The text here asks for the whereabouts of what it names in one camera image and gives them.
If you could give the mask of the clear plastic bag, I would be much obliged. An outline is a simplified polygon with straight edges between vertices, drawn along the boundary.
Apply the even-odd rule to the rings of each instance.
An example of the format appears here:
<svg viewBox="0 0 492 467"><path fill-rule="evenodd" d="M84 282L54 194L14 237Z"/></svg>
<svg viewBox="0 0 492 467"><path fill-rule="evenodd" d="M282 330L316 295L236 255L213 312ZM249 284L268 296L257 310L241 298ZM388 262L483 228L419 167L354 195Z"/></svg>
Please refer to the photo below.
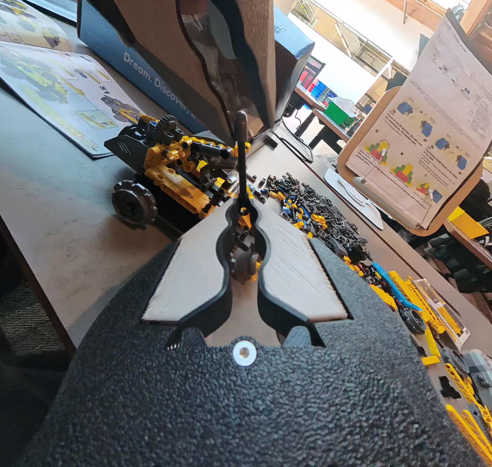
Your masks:
<svg viewBox="0 0 492 467"><path fill-rule="evenodd" d="M213 88L223 99L228 119L234 122L238 110L248 115L248 137L252 142L263 129L250 94L247 74L237 58L224 16L215 6L205 13L181 15L192 43L204 58Z"/></svg>

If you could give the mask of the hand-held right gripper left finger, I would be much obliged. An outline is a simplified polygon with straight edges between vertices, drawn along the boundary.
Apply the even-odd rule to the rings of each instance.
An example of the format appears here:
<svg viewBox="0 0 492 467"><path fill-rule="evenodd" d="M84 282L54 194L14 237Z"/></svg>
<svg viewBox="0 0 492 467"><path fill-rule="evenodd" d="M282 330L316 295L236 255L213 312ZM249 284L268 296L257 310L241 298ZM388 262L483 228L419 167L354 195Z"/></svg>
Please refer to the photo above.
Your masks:
<svg viewBox="0 0 492 467"><path fill-rule="evenodd" d="M236 200L229 200L180 237L143 322L197 328L207 337L229 319L235 222Z"/></svg>

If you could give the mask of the grey motor block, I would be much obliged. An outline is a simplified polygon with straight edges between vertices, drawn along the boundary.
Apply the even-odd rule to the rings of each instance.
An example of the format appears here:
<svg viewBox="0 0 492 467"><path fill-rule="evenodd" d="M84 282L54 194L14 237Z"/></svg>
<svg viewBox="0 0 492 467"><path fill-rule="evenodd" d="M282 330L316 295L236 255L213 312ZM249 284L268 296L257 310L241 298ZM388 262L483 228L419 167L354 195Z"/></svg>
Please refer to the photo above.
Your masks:
<svg viewBox="0 0 492 467"><path fill-rule="evenodd" d="M472 349L463 354L469 368L469 375L474 383L481 401L491 407L491 357L479 349Z"/></svg>

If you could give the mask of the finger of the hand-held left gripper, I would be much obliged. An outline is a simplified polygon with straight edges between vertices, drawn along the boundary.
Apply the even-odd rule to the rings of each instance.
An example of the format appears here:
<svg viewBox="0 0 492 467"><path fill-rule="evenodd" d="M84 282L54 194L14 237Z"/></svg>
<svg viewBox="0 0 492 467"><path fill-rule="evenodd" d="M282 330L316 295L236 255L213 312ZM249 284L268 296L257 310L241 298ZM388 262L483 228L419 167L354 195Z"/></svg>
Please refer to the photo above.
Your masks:
<svg viewBox="0 0 492 467"><path fill-rule="evenodd" d="M206 78L204 60L183 31L176 0L113 0L135 49L194 115L225 144L233 144L223 100Z"/></svg>
<svg viewBox="0 0 492 467"><path fill-rule="evenodd" d="M237 101L263 126L275 121L275 53L273 0L208 0L224 20L226 36L219 48L227 72L237 85Z"/></svg>

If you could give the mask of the blue curved building piece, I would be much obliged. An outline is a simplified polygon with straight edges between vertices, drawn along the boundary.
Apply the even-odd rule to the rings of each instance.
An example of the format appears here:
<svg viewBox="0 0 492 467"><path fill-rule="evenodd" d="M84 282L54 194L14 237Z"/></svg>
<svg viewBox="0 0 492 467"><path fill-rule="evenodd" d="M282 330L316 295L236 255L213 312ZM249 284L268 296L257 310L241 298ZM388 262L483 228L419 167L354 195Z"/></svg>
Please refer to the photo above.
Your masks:
<svg viewBox="0 0 492 467"><path fill-rule="evenodd" d="M396 299L403 307L420 312L423 310L418 305L409 301L409 299L400 290L399 286L397 286L397 284L390 278L389 274L380 264L374 261L372 262L372 267L374 268L375 272L380 276L380 279L383 280L385 283L387 283L387 285L391 288L391 292L394 296L394 299Z"/></svg>

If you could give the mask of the grey desk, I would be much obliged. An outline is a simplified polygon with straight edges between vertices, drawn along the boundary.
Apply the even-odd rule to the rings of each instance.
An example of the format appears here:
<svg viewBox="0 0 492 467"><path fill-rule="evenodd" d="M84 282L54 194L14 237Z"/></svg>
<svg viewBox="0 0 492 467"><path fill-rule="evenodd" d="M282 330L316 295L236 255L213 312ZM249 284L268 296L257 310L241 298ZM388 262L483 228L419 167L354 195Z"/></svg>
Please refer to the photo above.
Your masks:
<svg viewBox="0 0 492 467"><path fill-rule="evenodd" d="M398 317L308 247L347 320L316 345L208 346L140 319L176 243L110 213L118 158L92 161L8 92L1 216L77 347L19 466L483 466Z"/></svg>

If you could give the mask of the stack of blue bins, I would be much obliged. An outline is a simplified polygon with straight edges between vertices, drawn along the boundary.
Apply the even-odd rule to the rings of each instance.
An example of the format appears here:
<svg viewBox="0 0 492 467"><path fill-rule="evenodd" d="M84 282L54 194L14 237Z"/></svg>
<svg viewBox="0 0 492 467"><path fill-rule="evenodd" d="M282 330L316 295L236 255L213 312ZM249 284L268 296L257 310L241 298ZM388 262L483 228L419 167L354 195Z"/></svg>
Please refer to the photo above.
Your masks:
<svg viewBox="0 0 492 467"><path fill-rule="evenodd" d="M299 80L298 86L301 88L302 92L306 93L319 103L328 103L332 100L330 95L331 90L317 78L310 83L308 83L308 80Z"/></svg>

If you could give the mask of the blue cardboard kit box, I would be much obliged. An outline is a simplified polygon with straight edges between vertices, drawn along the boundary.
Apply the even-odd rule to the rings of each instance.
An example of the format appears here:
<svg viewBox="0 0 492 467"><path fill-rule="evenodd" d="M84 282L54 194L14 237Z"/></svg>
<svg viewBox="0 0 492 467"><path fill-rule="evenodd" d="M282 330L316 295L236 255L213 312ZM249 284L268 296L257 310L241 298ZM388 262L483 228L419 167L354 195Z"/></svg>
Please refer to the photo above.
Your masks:
<svg viewBox="0 0 492 467"><path fill-rule="evenodd" d="M112 25L88 1L77 1L77 33L96 55L158 106L175 116L194 136L212 132L193 114L151 65L123 42ZM280 9L274 7L276 117L273 132L280 125L289 100L299 81L315 43L309 39Z"/></svg>

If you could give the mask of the yellow building-block toy vehicle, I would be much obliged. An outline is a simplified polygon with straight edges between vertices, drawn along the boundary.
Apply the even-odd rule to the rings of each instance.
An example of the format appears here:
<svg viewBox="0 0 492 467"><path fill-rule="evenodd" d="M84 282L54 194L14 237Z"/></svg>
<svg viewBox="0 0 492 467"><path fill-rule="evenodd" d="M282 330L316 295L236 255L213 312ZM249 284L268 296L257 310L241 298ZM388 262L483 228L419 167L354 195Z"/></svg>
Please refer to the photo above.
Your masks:
<svg viewBox="0 0 492 467"><path fill-rule="evenodd" d="M141 115L105 146L135 173L112 192L116 214L133 229L155 225L177 240L238 196L237 144L188 136L172 115Z"/></svg>

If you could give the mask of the group of long yellow beams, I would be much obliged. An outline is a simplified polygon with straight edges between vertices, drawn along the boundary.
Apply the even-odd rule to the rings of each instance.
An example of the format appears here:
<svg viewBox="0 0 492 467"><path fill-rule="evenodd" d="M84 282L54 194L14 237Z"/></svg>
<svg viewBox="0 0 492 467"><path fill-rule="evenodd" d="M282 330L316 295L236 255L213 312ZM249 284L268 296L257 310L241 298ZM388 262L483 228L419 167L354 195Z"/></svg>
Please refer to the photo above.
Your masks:
<svg viewBox="0 0 492 467"><path fill-rule="evenodd" d="M491 466L491 407L481 401L469 375L463 359L463 354L468 351L462 352L462 347L456 346L443 323L414 286L414 279L403 279L395 271L387 272L409 301L423 309L421 312L405 308L394 299L391 288L380 279L372 263L344 262L369 284L395 315L399 314L422 365L437 386L450 420L481 461Z"/></svg>

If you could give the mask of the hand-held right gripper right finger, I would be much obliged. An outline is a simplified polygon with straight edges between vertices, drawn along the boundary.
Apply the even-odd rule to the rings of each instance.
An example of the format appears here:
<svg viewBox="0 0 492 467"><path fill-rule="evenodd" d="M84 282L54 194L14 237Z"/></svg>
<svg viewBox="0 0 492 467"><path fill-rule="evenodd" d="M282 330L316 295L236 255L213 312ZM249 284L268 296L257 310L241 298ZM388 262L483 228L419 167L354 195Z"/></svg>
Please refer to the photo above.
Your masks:
<svg viewBox="0 0 492 467"><path fill-rule="evenodd" d="M301 327L309 340L320 341L315 325L348 319L310 239L273 210L251 200L255 247L261 260L257 307L262 320L287 340Z"/></svg>

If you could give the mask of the green storage bin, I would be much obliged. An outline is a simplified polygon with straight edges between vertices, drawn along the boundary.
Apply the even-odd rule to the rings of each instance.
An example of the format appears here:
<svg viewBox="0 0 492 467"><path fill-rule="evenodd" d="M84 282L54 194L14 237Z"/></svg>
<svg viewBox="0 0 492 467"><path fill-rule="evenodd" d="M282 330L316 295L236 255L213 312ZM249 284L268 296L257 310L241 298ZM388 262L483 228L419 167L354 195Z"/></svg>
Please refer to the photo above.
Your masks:
<svg viewBox="0 0 492 467"><path fill-rule="evenodd" d="M328 102L324 115L342 129L352 126L357 119L354 114L342 110L334 101Z"/></svg>

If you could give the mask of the open instruction booklet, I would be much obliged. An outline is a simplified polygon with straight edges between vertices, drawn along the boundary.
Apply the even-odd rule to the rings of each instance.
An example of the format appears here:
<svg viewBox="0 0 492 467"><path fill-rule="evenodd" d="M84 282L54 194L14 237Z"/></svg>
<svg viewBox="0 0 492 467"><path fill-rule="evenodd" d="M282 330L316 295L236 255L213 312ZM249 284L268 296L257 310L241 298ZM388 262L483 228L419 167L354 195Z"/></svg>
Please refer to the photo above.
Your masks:
<svg viewBox="0 0 492 467"><path fill-rule="evenodd" d="M93 57L72 52L50 17L23 0L1 0L1 81L92 159L123 129L143 131L145 115Z"/></svg>

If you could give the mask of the yellow sticker sheet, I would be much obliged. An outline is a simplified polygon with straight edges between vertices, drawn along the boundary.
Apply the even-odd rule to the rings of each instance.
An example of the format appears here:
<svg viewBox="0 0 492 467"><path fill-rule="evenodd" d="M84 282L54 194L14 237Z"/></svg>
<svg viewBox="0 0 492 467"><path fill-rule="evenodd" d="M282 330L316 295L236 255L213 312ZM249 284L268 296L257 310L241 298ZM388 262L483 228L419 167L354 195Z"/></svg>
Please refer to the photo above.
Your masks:
<svg viewBox="0 0 492 467"><path fill-rule="evenodd" d="M434 314L443 323L446 331L458 348L470 337L470 331L458 317L458 314L436 292L426 279L414 280L414 286L421 293Z"/></svg>

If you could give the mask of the black axle rod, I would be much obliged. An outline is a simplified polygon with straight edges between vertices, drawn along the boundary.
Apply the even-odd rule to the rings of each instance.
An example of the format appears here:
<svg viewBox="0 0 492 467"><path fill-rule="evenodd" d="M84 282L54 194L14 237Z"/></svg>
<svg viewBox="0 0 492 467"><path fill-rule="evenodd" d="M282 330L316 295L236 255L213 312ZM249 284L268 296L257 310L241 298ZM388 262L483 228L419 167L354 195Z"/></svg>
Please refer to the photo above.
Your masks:
<svg viewBox="0 0 492 467"><path fill-rule="evenodd" d="M238 210L241 216L247 216L250 212L250 200L247 184L247 152L245 144L248 139L248 117L245 111L237 112L234 123L234 139L237 144L238 163L237 170L239 175Z"/></svg>

